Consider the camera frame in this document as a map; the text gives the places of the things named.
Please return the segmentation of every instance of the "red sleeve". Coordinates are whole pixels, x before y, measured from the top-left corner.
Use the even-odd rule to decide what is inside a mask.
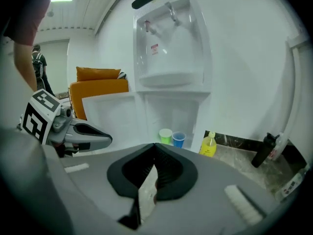
[[[4,35],[18,44],[32,46],[49,4],[50,0],[29,0],[11,17]]]

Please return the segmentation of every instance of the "person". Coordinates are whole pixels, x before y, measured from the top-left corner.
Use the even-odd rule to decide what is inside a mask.
[[[26,0],[23,7],[12,9],[10,21],[4,36],[14,41],[14,64],[23,79],[33,91],[37,90],[37,81],[32,64],[32,46],[41,23],[45,17],[51,0]]]
[[[53,93],[53,91],[52,91],[52,89],[51,89],[51,87],[50,87],[50,84],[49,84],[48,78],[47,78],[47,74],[46,74],[47,62],[46,62],[46,60],[45,60],[44,55],[42,55],[42,54],[40,53],[40,50],[41,50],[41,49],[40,49],[40,45],[35,45],[35,46],[33,47],[32,60],[38,60],[38,61],[42,62],[43,67],[44,67],[43,81],[44,81],[44,84],[45,84],[45,90],[46,90],[47,92],[49,92],[51,95],[54,96],[54,93]]]

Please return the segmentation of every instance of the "sink label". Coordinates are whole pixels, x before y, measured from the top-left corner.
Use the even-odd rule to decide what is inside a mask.
[[[158,54],[158,44],[151,46],[152,55]]]

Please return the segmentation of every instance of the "plastic cup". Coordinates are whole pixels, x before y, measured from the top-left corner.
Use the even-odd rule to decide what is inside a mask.
[[[184,141],[186,139],[186,134],[183,132],[177,131],[174,132],[173,135],[173,143],[175,147],[182,148],[182,145],[184,144]]]
[[[161,137],[161,143],[163,144],[170,144],[171,137],[173,132],[170,129],[162,129],[159,131],[159,135]]]

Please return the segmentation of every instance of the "blue cup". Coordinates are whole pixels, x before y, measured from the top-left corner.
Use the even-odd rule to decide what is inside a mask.
[[[172,134],[173,143],[175,147],[182,148],[184,141],[186,139],[186,134],[177,131]]]

